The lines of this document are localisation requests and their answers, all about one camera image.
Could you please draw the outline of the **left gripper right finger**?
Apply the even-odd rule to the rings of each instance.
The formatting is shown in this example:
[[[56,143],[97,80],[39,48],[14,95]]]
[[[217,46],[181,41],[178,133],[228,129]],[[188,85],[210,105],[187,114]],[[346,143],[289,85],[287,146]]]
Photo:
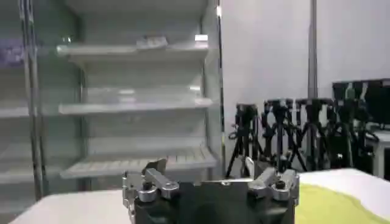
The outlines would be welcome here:
[[[251,158],[245,159],[252,181],[248,182],[249,192],[256,198],[270,195],[275,201],[288,201],[294,199],[294,170],[287,169],[278,172],[275,167],[260,167]]]

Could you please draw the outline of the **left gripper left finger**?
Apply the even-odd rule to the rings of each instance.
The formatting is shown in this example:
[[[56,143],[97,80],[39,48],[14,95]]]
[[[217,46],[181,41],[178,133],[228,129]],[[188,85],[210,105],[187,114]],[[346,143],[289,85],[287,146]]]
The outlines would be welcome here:
[[[179,193],[179,183],[165,177],[167,159],[158,159],[147,163],[141,171],[141,186],[136,190],[138,198],[144,203],[153,202],[158,193],[170,200]]]

